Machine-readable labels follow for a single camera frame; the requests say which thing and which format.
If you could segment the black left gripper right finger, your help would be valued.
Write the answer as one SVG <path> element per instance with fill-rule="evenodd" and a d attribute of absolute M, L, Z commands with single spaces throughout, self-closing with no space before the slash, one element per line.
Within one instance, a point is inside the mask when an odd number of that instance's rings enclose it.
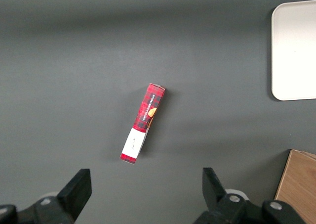
<path fill-rule="evenodd" d="M 240 191 L 224 189 L 212 168 L 202 170 L 202 193 L 208 210 L 196 224 L 304 224 L 294 208 L 277 200 L 267 200 L 261 206 L 250 202 Z"/>

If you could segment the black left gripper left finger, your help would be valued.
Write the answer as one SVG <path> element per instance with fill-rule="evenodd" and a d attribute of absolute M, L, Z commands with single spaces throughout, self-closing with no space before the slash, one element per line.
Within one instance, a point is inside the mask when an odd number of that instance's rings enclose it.
<path fill-rule="evenodd" d="M 2 224 L 74 224 L 92 194 L 90 169 L 80 169 L 57 193 L 18 211 L 15 205 L 0 206 Z"/>

